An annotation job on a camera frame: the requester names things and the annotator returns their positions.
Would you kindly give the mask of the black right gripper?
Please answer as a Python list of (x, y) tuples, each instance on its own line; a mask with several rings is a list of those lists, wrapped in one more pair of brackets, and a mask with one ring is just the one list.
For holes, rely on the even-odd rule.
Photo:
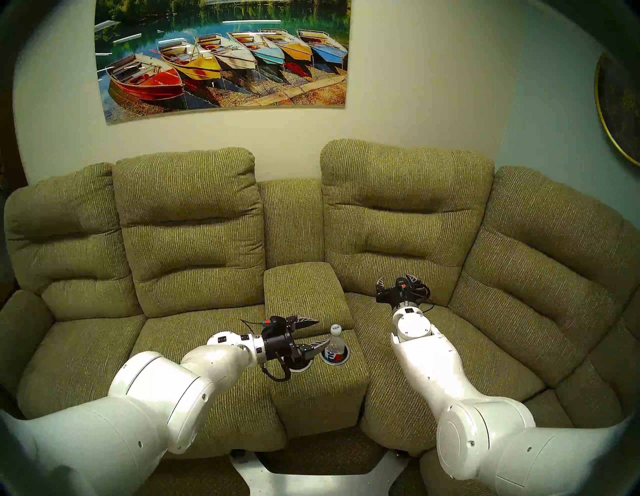
[(386, 288), (383, 279), (376, 282), (376, 302), (390, 305), (393, 309), (402, 304), (419, 307), (430, 300), (430, 288), (411, 274), (406, 274), (407, 285)]

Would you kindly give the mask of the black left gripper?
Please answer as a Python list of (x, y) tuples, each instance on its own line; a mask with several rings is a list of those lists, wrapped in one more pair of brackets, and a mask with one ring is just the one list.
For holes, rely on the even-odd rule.
[(315, 341), (310, 344), (297, 345), (292, 334), (300, 329), (319, 324), (320, 321), (309, 317), (291, 316), (291, 328), (263, 328), (261, 337), (263, 341), (264, 361), (260, 364), (264, 367), (267, 361), (280, 358), (287, 367), (301, 366), (303, 361), (310, 362), (315, 356), (321, 354), (329, 345), (330, 340)]

